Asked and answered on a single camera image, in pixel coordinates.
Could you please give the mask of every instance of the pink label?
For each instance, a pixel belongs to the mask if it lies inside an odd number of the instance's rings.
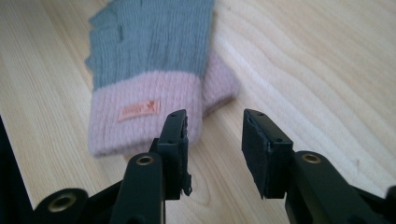
[[[134,105],[125,106],[119,115],[119,121],[132,119],[139,116],[153,115],[160,112],[159,101],[145,101]]]

